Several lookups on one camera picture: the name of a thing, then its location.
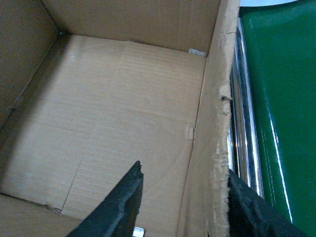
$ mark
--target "black rubber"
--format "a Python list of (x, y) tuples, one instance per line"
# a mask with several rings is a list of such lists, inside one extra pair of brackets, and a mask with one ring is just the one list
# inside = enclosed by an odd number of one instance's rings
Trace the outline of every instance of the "black rubber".
[(231, 237), (306, 237), (230, 170), (228, 180)]
[(131, 237), (144, 176), (137, 161), (109, 195), (67, 237)]

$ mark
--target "cardboard box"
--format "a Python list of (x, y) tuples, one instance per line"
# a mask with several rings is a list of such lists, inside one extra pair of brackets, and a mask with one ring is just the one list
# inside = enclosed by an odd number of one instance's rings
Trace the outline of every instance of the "cardboard box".
[(60, 214), (0, 196), (1, 231), (64, 235), (140, 160), (146, 236), (227, 236), (238, 4), (5, 1), (0, 192)]

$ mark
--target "glossy green panel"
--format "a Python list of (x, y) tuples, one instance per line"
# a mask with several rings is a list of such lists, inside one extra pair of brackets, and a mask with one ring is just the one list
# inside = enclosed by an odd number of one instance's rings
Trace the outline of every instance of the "glossy green panel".
[(241, 8), (264, 198), (316, 236), (316, 0)]

